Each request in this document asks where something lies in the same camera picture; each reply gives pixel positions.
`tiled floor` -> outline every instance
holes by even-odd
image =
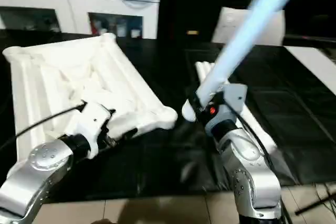
[[[326,195],[322,185],[318,186],[318,193],[321,197]],[[294,215],[298,208],[317,200],[313,186],[283,188],[282,199],[294,224],[336,223],[324,206],[302,216]],[[50,204],[42,207],[33,223],[90,224],[102,218],[119,224],[238,223],[232,193]]]

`black cable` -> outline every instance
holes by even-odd
[[[231,112],[240,120],[240,122],[242,123],[242,125],[244,127],[246,127],[248,129],[248,131],[253,135],[253,137],[256,139],[256,141],[258,142],[262,152],[264,153],[264,157],[266,159],[266,162],[268,163],[269,165],[269,168],[271,169],[272,172],[275,173],[275,168],[274,168],[274,164],[269,156],[269,153],[268,151],[266,150],[264,144],[262,143],[262,141],[260,140],[260,138],[257,136],[257,134],[255,133],[255,131],[252,129],[252,127],[245,121],[245,119],[227,102],[224,100],[224,103],[225,105],[228,106],[228,108],[231,110]],[[291,218],[290,218],[290,215],[289,215],[289,212],[287,211],[286,209],[286,206],[284,204],[284,202],[282,201],[281,199],[281,205],[282,205],[282,208],[284,210],[284,214],[285,214],[285,217],[288,221],[289,224],[293,224]]]
[[[41,125],[41,124],[43,124],[43,123],[45,123],[45,122],[47,122],[47,121],[49,121],[49,120],[51,120],[51,119],[57,117],[57,116],[66,114],[66,113],[68,113],[68,112],[70,112],[70,111],[72,111],[72,110],[82,110],[84,106],[85,106],[85,104],[77,105],[77,106],[75,106],[75,107],[72,107],[72,108],[63,110],[63,111],[61,111],[61,112],[58,112],[58,113],[56,113],[56,114],[54,114],[54,115],[48,116],[47,118],[44,118],[44,119],[42,119],[42,120],[40,120],[40,121],[38,121],[38,122],[32,124],[31,126],[25,128],[25,129],[23,129],[22,131],[20,131],[19,133],[17,133],[15,136],[12,136],[12,137],[10,137],[8,140],[6,140],[5,143],[0,147],[0,152],[1,152],[5,147],[7,147],[9,144],[11,144],[12,142],[14,142],[18,137],[20,137],[21,135],[27,133],[27,132],[30,131],[31,129],[33,129],[33,128],[35,128],[35,127],[37,127],[37,126],[39,126],[39,125]]]
[[[320,197],[320,195],[319,195],[319,193],[318,193],[318,191],[317,191],[317,185],[314,184],[314,186],[315,186],[315,194],[316,194],[317,198],[319,199],[319,201],[321,201],[322,199],[321,199],[321,197]],[[328,196],[330,197],[331,195],[330,195],[329,188],[327,187],[326,184],[324,184],[324,186],[325,186],[325,188],[326,188],[326,191],[327,191]],[[334,215],[334,217],[335,217],[335,219],[336,219],[336,212],[335,212],[335,210],[334,210],[334,207],[336,207],[336,206],[335,206],[334,203],[332,202],[332,199],[329,199],[329,201],[330,201],[331,208],[328,207],[325,203],[323,203],[323,205],[325,206],[325,208],[327,208],[327,209]]]

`black table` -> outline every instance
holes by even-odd
[[[84,37],[88,36],[0,31],[0,50]],[[190,87],[198,85],[194,62],[214,61],[223,45],[122,38],[117,43],[159,99],[177,111],[176,126],[146,133],[83,161],[59,185],[54,201],[228,190],[212,141],[200,125],[181,116]],[[1,61],[1,141],[5,141],[15,130],[10,65],[4,57]],[[256,46],[230,81],[248,85],[247,105],[278,145],[272,160],[281,185],[336,181],[336,96],[309,70],[285,48]],[[15,145],[0,159],[2,183],[16,161]]]

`white chair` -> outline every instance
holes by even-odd
[[[242,24],[249,10],[223,7],[213,34],[212,42],[228,43],[236,29]],[[265,31],[259,36],[257,45],[281,46],[285,35],[285,11],[274,14]]]

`white plastic tray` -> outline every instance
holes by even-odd
[[[16,132],[59,111],[96,101],[116,109],[110,137],[137,127],[136,135],[174,126],[177,113],[164,106],[118,47],[114,34],[3,51],[12,72]],[[61,136],[71,113],[19,137],[17,161],[32,148]]]
[[[202,82],[205,79],[206,75],[211,71],[214,65],[215,65],[214,63],[209,63],[207,61],[203,61],[203,62],[198,61],[195,63],[198,79],[200,80],[200,82]],[[267,152],[272,153],[277,148],[276,143],[274,142],[272,137],[268,135],[264,131],[264,129],[260,126],[256,118],[252,115],[252,113],[250,112],[250,110],[245,104],[243,106],[243,110],[240,115],[245,119],[245,121],[255,131],[255,133],[257,134],[257,136],[260,138],[261,142],[265,146]],[[243,127],[242,124],[239,122],[239,120],[237,120],[236,125],[237,127]]]

